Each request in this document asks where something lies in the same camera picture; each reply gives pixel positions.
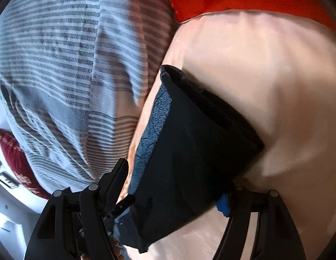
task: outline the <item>gray and white striped blanket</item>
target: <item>gray and white striped blanket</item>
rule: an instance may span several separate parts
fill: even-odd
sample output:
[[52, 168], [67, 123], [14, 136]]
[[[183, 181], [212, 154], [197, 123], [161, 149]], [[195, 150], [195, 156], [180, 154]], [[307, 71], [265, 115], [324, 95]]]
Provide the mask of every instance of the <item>gray and white striped blanket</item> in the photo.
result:
[[77, 191], [126, 157], [176, 24], [168, 0], [12, 0], [0, 95], [44, 187]]

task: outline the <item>blue fabric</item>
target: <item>blue fabric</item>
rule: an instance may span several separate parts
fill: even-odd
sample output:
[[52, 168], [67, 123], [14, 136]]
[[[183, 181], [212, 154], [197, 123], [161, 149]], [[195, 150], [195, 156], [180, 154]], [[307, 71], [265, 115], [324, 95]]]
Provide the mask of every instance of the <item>blue fabric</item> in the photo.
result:
[[127, 254], [127, 250], [122, 244], [118, 244], [117, 247], [121, 249], [121, 255], [123, 256], [124, 260], [131, 260]]
[[216, 201], [216, 208], [223, 213], [223, 216], [229, 216], [231, 209], [228, 204], [228, 194], [224, 194], [218, 201]]
[[164, 85], [161, 85], [153, 103], [148, 125], [145, 128], [136, 155], [134, 156], [134, 167], [129, 185], [129, 194], [133, 194], [138, 188], [139, 182], [149, 163], [151, 154], [169, 114], [170, 104], [171, 98], [167, 89]]

